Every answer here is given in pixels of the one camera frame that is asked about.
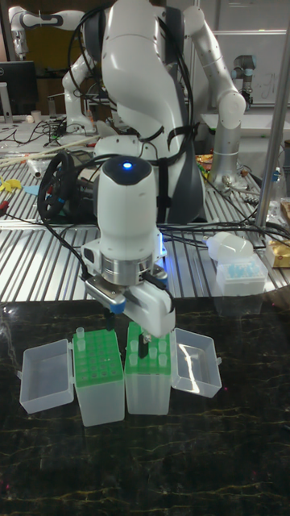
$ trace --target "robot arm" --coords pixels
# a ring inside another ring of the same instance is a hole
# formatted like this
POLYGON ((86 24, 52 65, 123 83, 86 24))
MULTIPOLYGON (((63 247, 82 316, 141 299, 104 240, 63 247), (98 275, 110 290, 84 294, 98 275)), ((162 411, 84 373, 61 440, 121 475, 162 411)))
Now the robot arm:
POLYGON ((100 139, 94 153, 163 159, 164 169, 155 167, 158 222, 188 223, 201 211, 203 181, 193 139, 185 152, 180 152, 183 129, 189 121, 180 84, 165 65, 164 34, 158 18, 159 12, 148 0, 118 0, 110 9, 101 53, 103 81, 122 121, 135 129, 139 138, 100 139), (153 142, 156 154, 147 141, 153 142))
POLYGON ((219 120, 209 178, 217 187, 223 187, 224 178, 232 180, 237 169, 241 120, 246 102, 231 80, 221 49, 205 21, 202 10, 191 6, 184 11, 184 16, 186 35, 193 39, 197 55, 217 101, 219 120))
POLYGON ((253 103, 251 82, 255 68, 255 56, 238 56, 234 60, 234 70, 232 70, 231 76, 232 79, 242 79, 241 94, 246 101, 246 111, 253 103))
MULTIPOLYGON (((73 31, 81 21, 84 12, 81 10, 62 10, 53 15, 42 15, 40 12, 35 15, 22 7, 11 7, 9 9, 10 27, 14 41, 14 48, 20 60, 24 60, 28 53, 25 30, 36 27, 57 27, 63 31, 73 31)), ((93 59, 88 53, 85 54, 90 66, 93 66, 93 59)), ((72 74, 75 81, 80 85, 89 75, 89 70, 83 56, 80 56, 72 67, 72 74)), ((81 100, 74 94, 76 86, 73 84, 70 73, 66 73, 63 79, 64 102, 67 115, 68 132, 73 133, 94 133, 90 120, 82 114, 81 100)))
POLYGON ((63 31, 73 31, 83 15, 84 13, 81 10, 62 10, 53 15, 42 15, 39 11, 35 15, 20 6, 11 7, 9 9, 9 20, 16 55, 19 56, 20 60, 23 60, 28 52, 25 30, 48 25, 58 27, 63 31))

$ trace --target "clear plastic box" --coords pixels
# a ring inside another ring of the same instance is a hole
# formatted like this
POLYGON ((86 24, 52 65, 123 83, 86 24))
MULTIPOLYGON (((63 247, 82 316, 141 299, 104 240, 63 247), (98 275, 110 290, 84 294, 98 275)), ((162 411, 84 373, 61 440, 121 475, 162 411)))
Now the clear plastic box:
POLYGON ((222 387, 213 340, 176 328, 170 335, 172 387, 213 397, 222 387))
POLYGON ((75 383, 86 427, 124 419, 124 375, 115 332, 85 332, 84 347, 78 340, 74 335, 73 345, 62 339, 24 352, 21 405, 34 414, 70 403, 75 383))
POLYGON ((29 414, 72 402, 73 362, 68 340, 27 349, 20 378, 20 403, 29 414))
POLYGON ((169 335, 151 338, 148 355, 138 355, 142 328, 131 322, 128 330, 125 385, 130 414, 165 415, 169 409, 171 365, 169 335))
POLYGON ((224 296, 249 296, 262 293, 267 267, 257 255, 234 264, 218 264, 217 283, 224 296))

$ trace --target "black cable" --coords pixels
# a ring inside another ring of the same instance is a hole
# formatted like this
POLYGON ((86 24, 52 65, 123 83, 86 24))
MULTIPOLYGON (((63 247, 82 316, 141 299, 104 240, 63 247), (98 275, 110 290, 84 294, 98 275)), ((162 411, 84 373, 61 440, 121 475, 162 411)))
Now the black cable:
POLYGON ((168 234, 163 231, 162 231, 162 234, 165 236, 164 242, 170 242, 170 241, 174 240, 176 242, 187 243, 189 245, 193 245, 194 247, 197 247, 199 249, 207 249, 207 246, 204 244, 204 242, 201 242, 200 240, 191 240, 191 239, 185 238, 184 236, 173 235, 172 233, 168 234))
POLYGON ((158 150, 157 150, 157 147, 152 142, 144 142, 142 144, 141 152, 140 152, 138 158, 140 158, 142 156, 145 145, 151 145, 155 149, 156 160, 158 161, 158 159, 159 159, 159 157, 158 157, 158 150))
POLYGON ((82 17, 81 21, 77 24, 75 30, 73 31, 72 37, 71 37, 69 45, 68 45, 68 71, 69 71, 69 75, 70 75, 70 77, 72 79, 72 83, 76 86, 76 90, 79 91, 82 95, 85 95, 85 94, 83 94, 83 92, 80 90, 80 87, 77 84, 77 82, 76 82, 76 80, 75 80, 75 78, 73 76, 72 62, 71 62, 71 53, 72 53, 72 47, 73 47, 72 45, 73 45, 73 42, 74 42, 76 37, 79 39, 79 31, 81 30, 81 28, 84 25, 84 23, 89 18, 92 18, 94 15, 96 15, 98 12, 100 12, 101 10, 108 9, 109 7, 112 7, 112 2, 106 3, 103 6, 94 7, 93 9, 91 9, 87 13, 85 13, 84 16, 82 17))
POLYGON ((102 163, 100 165, 98 165, 98 167, 96 168, 96 170, 92 173, 91 177, 89 178, 89 181, 92 181, 93 179, 93 176, 97 173, 98 170, 100 170, 102 166, 102 163))
POLYGON ((16 129, 14 129, 12 133, 10 133, 5 138, 0 139, 0 143, 3 141, 12 141, 18 145, 26 145, 26 144, 36 141, 38 138, 41 138, 41 136, 43 136, 43 135, 48 135, 48 138, 50 139, 49 132, 51 130, 51 126, 54 126, 54 125, 55 125, 55 123, 49 123, 48 121, 41 120, 34 127, 32 133, 30 134, 29 138, 26 141, 20 141, 20 140, 16 139, 15 135, 18 130, 18 128, 16 127, 16 129))
POLYGON ((105 104, 104 102, 100 102, 100 101, 99 101, 99 99, 97 98, 97 94, 88 94, 88 93, 83 94, 83 93, 81 93, 80 91, 78 91, 79 95, 76 95, 76 91, 78 91, 78 89, 75 89, 75 90, 73 91, 73 95, 74 95, 75 97, 77 97, 77 98, 83 98, 83 99, 85 99, 85 100, 90 100, 90 101, 93 103, 93 105, 94 105, 94 106, 102 106, 102 107, 106 107, 107 109, 109 109, 109 110, 111 110, 111 111, 116 111, 116 112, 117 112, 117 110, 116 110, 114 107, 110 106, 110 104, 109 104, 109 103, 108 103, 108 104, 105 104))
POLYGON ((85 262, 83 261, 81 255, 76 251, 76 249, 72 245, 70 245, 70 243, 68 243, 62 236, 60 236, 58 233, 56 233, 56 231, 54 229, 52 229, 52 227, 49 225, 48 221, 45 220, 45 218, 41 217, 41 220, 42 220, 44 226, 48 229, 48 231, 50 231, 52 233, 52 235, 55 236, 56 239, 59 240, 61 245, 63 245, 64 248, 68 249, 79 260, 79 262, 81 264, 82 279, 84 281, 87 280, 89 277, 89 272, 88 272, 87 266, 86 266, 85 262))
MULTIPOLYGON (((232 202, 232 201, 231 201, 227 196, 223 195, 223 194, 222 194, 222 192, 220 192, 220 191, 218 190, 218 188, 216 188, 216 187, 213 185, 213 183, 212 183, 212 182, 211 182, 207 177, 206 177, 205 179, 206 179, 206 181, 210 184, 210 186, 211 186, 211 187, 212 187, 212 188, 213 188, 213 189, 214 189, 218 194, 220 194, 220 195, 222 196, 222 198, 223 198, 223 199, 225 199, 226 201, 228 201, 228 203, 229 203, 229 204, 231 204, 231 205, 232 205, 232 207, 233 207, 233 208, 235 208, 235 209, 236 209, 236 211, 237 211, 238 213, 240 213, 240 214, 244 217, 243 221, 241 221, 241 222, 245 222, 245 221, 249 220, 249 217, 245 217, 245 214, 244 214, 244 213, 243 213, 239 208, 237 208, 237 206, 236 206, 236 205, 235 205, 235 204, 234 204, 234 203, 233 203, 233 202, 232 202)), ((283 228, 282 228, 281 226, 279 226, 278 224, 277 224, 277 225, 272 224, 272 225, 273 225, 274 227, 278 227, 278 228, 279 228, 280 233, 273 233, 273 231, 271 231, 271 232, 266 231, 264 228, 257 226, 257 224, 255 224, 255 223, 250 223, 250 224, 253 226, 253 228, 255 229, 255 231, 256 231, 258 234, 261 234, 261 235, 263 235, 264 237, 266 237, 266 235, 267 235, 267 236, 270 236, 271 238, 273 238, 273 239, 277 240, 278 242, 279 242, 280 240, 276 239, 275 237, 272 237, 273 235, 278 235, 278 236, 282 236, 282 238, 288 238, 288 239, 290 239, 290 233, 289 233, 288 231, 286 231, 285 229, 283 229, 283 228)), ((266 227, 271 227, 271 223, 266 223, 266 227)), ((251 231, 251 229, 250 229, 249 227, 247 227, 246 229, 244 229, 244 231, 251 231)))
POLYGON ((209 180, 208 177, 205 177, 203 175, 203 173, 202 173, 202 171, 200 169, 199 169, 199 171, 201 173, 202 179, 205 179, 206 182, 213 188, 213 190, 215 192, 217 192, 225 201, 227 201, 242 217, 247 218, 246 215, 242 212, 242 210, 237 208, 237 206, 226 195, 224 195, 222 192, 220 192, 220 190, 216 186, 214 186, 214 184, 209 180))
POLYGON ((77 226, 77 224, 72 224, 71 226, 65 227, 65 228, 60 232, 60 236, 62 237, 62 236, 63 236, 63 234, 64 234, 66 231, 68 231, 68 230, 70 230, 70 229, 73 229, 73 228, 74 228, 74 227, 76 227, 76 226, 77 226))
POLYGON ((27 223, 27 224, 31 224, 32 226, 41 226, 41 227, 43 227, 43 224, 40 224, 40 223, 32 223, 32 222, 29 222, 29 220, 25 220, 24 218, 16 217, 15 215, 11 215, 10 213, 5 213, 5 215, 4 215, 4 216, 5 216, 5 217, 15 218, 16 220, 19 220, 21 223, 27 223))

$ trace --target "black marble table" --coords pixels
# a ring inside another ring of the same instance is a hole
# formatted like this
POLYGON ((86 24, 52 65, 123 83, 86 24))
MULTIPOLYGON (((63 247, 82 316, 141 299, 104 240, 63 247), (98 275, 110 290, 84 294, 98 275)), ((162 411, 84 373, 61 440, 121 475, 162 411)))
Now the black marble table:
MULTIPOLYGON (((222 389, 172 389, 168 416, 84 428, 77 404, 28 415, 23 351, 102 329, 96 302, 0 305, 0 515, 289 516, 290 289, 176 301, 213 337, 222 389)), ((122 359, 128 319, 116 321, 122 359)))

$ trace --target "wire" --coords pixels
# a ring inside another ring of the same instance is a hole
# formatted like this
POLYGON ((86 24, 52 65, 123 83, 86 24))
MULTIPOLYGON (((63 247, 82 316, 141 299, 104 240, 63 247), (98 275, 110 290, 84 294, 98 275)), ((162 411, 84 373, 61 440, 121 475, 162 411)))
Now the wire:
MULTIPOLYGON (((231 201, 227 196, 223 195, 223 194, 222 194, 222 192, 220 192, 220 191, 219 191, 219 190, 218 190, 218 189, 213 185, 213 183, 212 183, 212 182, 211 182, 207 177, 206 177, 205 179, 207 180, 207 182, 212 186, 212 188, 213 188, 216 192, 218 192, 218 193, 219 193, 219 194, 220 194, 220 195, 221 195, 225 200, 227 200, 227 201, 228 201, 228 203, 229 203, 229 204, 231 204, 231 205, 232 205, 232 207, 233 207, 233 208, 235 208, 235 209, 236 209, 236 211, 237 211, 238 213, 240 213, 243 217, 245 217, 245 214, 244 214, 244 213, 243 213, 239 208, 237 208, 237 206, 236 206, 236 205, 235 205, 235 204, 234 204, 234 203, 233 203, 233 202, 232 202, 232 201, 231 201)), ((243 223, 243 222, 245 222, 245 221, 249 221, 249 217, 245 217, 245 218, 241 221, 241 223, 243 223)), ((266 231, 263 227, 259 227, 259 226, 257 226, 255 223, 250 223, 250 224, 253 226, 253 228, 255 229, 255 232, 256 232, 256 233, 259 233, 259 234, 263 235, 264 237, 266 237, 266 235, 267 235, 267 236, 270 236, 271 238, 273 238, 273 239, 277 240, 278 242, 279 242, 280 240, 278 240, 277 238, 273 237, 273 235, 278 235, 278 236, 282 236, 282 237, 284 237, 284 238, 288 238, 288 239, 290 239, 290 233, 289 233, 287 230, 285 230, 284 228, 282 228, 282 226, 279 226, 278 224, 266 223, 266 227, 273 227, 273 226, 274 226, 274 228, 278 228, 278 229, 279 229, 279 232, 280 232, 280 233, 273 233, 273 231, 271 231, 271 232, 266 231)), ((243 230, 244 230, 244 231, 252 231, 252 229, 251 229, 250 227, 246 227, 246 229, 244 228, 243 230)))
POLYGON ((58 233, 56 233, 56 231, 54 229, 52 229, 52 227, 49 225, 48 221, 41 217, 41 220, 44 224, 44 226, 48 229, 48 231, 50 231, 52 233, 53 236, 56 237, 56 239, 59 240, 59 242, 61 243, 62 246, 64 246, 64 248, 68 249, 80 262, 81 264, 81 270, 82 270, 82 279, 85 281, 88 279, 89 277, 89 272, 88 272, 88 269, 87 269, 87 266, 85 264, 85 262, 83 261, 81 255, 76 251, 76 249, 70 245, 70 243, 68 243, 62 236, 60 236, 58 233))
POLYGON ((254 195, 256 197, 259 197, 259 192, 251 192, 250 190, 243 190, 241 188, 236 188, 235 186, 229 185, 230 190, 233 192, 238 192, 239 194, 245 194, 245 195, 254 195))
POLYGON ((172 233, 168 234, 165 231, 162 231, 162 234, 166 237, 164 239, 164 242, 170 242, 171 240, 174 240, 176 242, 187 243, 188 245, 193 245, 194 247, 199 248, 199 249, 207 249, 207 246, 200 240, 187 239, 184 236, 173 235, 172 233))
POLYGON ((72 224, 71 226, 67 226, 65 227, 61 232, 60 232, 60 236, 62 237, 64 235, 64 233, 66 233, 66 231, 70 230, 70 229, 73 229, 74 227, 76 227, 77 224, 72 224))
POLYGON ((102 166, 102 163, 100 165, 98 165, 98 167, 96 168, 96 170, 92 173, 91 177, 89 178, 89 181, 92 181, 93 179, 93 176, 97 173, 98 170, 100 170, 102 166))
POLYGON ((0 143, 4 141, 13 141, 16 142, 18 145, 26 145, 31 142, 36 141, 37 139, 41 138, 42 136, 48 136, 48 142, 44 145, 44 147, 47 147, 51 142, 52 139, 55 141, 55 138, 58 137, 59 131, 61 126, 65 123, 65 119, 61 119, 60 121, 43 121, 37 123, 37 125, 34 127, 32 133, 30 134, 29 138, 26 141, 20 141, 16 138, 16 133, 18 128, 14 129, 12 133, 10 133, 5 138, 0 139, 0 143))
POLYGON ((10 213, 5 213, 5 216, 15 218, 16 220, 19 220, 21 223, 27 223, 27 224, 30 224, 31 226, 41 226, 41 227, 43 226, 43 224, 33 223, 33 222, 30 222, 29 220, 25 220, 24 218, 19 218, 19 217, 16 217, 15 215, 11 215, 10 213))
POLYGON ((201 173, 202 179, 205 179, 206 182, 214 189, 215 192, 217 192, 225 201, 227 201, 242 217, 247 218, 246 215, 242 212, 242 210, 237 208, 237 206, 226 195, 224 195, 222 192, 220 192, 220 190, 216 186, 214 186, 214 184, 209 180, 208 177, 205 177, 203 175, 203 173, 200 169, 199 169, 199 171, 201 173))
POLYGON ((140 152, 138 158, 140 158, 142 156, 145 145, 151 145, 155 149, 156 160, 158 161, 158 159, 159 159, 158 150, 157 150, 157 147, 152 142, 143 142, 142 147, 141 147, 141 152, 140 152))

